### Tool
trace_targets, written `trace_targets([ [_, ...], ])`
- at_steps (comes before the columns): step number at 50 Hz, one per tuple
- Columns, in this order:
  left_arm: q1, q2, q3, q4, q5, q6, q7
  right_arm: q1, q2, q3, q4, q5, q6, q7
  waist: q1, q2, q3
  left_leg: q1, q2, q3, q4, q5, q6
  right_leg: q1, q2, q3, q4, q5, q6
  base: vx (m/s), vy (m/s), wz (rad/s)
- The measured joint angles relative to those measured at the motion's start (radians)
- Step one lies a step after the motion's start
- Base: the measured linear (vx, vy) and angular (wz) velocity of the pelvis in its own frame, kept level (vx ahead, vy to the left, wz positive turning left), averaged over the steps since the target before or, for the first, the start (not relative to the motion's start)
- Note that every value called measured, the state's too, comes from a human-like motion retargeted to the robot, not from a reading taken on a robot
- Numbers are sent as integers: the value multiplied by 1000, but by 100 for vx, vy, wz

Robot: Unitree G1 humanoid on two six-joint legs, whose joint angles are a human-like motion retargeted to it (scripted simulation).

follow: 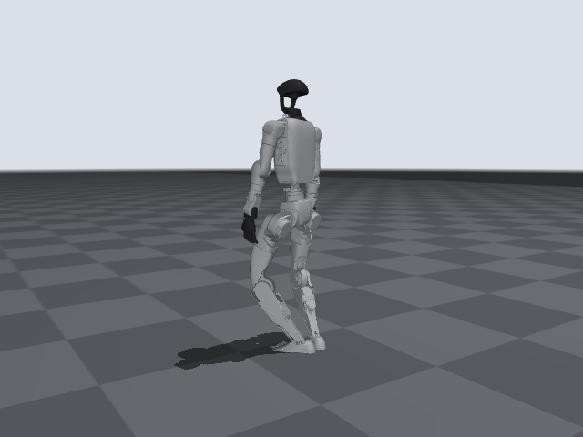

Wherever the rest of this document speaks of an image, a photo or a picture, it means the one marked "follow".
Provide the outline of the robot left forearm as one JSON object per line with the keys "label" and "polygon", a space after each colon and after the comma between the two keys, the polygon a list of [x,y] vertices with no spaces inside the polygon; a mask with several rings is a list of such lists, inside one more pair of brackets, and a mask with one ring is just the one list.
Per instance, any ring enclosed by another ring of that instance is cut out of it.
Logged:
{"label": "robot left forearm", "polygon": [[261,203],[261,196],[263,187],[266,181],[260,178],[260,162],[255,161],[251,168],[251,187],[247,197],[247,203],[244,206],[244,213],[251,216],[252,208],[256,207],[259,210]]}

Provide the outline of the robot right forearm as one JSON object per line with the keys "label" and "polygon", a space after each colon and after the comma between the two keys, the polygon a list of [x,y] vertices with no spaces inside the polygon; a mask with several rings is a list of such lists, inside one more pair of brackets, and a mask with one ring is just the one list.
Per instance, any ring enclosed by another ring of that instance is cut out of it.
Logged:
{"label": "robot right forearm", "polygon": [[305,183],[306,186],[306,198],[311,201],[312,209],[316,207],[316,203],[318,202],[317,195],[318,195],[318,187],[320,186],[320,178],[317,177],[312,179],[311,183]]}

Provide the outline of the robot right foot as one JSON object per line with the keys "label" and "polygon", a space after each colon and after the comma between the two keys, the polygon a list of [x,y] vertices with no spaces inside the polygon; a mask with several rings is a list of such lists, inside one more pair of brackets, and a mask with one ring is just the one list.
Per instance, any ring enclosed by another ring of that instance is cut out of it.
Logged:
{"label": "robot right foot", "polygon": [[311,340],[312,343],[314,344],[315,349],[318,350],[325,350],[326,349],[326,345],[325,345],[325,341],[321,336],[317,336],[317,334],[315,333],[315,338],[311,339],[309,336],[304,339],[305,341],[307,340]]}

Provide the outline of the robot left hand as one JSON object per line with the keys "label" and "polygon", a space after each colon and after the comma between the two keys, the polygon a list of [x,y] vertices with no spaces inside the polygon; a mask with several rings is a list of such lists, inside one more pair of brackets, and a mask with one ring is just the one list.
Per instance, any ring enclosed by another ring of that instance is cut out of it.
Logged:
{"label": "robot left hand", "polygon": [[257,243],[258,244],[258,240],[256,240],[256,227],[255,227],[255,223],[254,223],[254,219],[257,218],[257,214],[258,214],[258,209],[256,207],[252,208],[251,210],[251,216],[247,215],[244,213],[244,220],[241,226],[241,230],[244,231],[244,235],[243,237],[248,240],[250,243]]}

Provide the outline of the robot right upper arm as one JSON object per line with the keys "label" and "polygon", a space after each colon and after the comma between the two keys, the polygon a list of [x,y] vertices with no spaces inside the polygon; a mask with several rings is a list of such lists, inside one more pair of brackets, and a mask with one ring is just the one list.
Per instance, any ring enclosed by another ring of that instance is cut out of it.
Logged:
{"label": "robot right upper arm", "polygon": [[312,174],[312,179],[319,177],[321,171],[321,161],[320,161],[320,143],[322,139],[322,132],[319,128],[315,128],[316,133],[316,143],[315,143],[315,169]]}

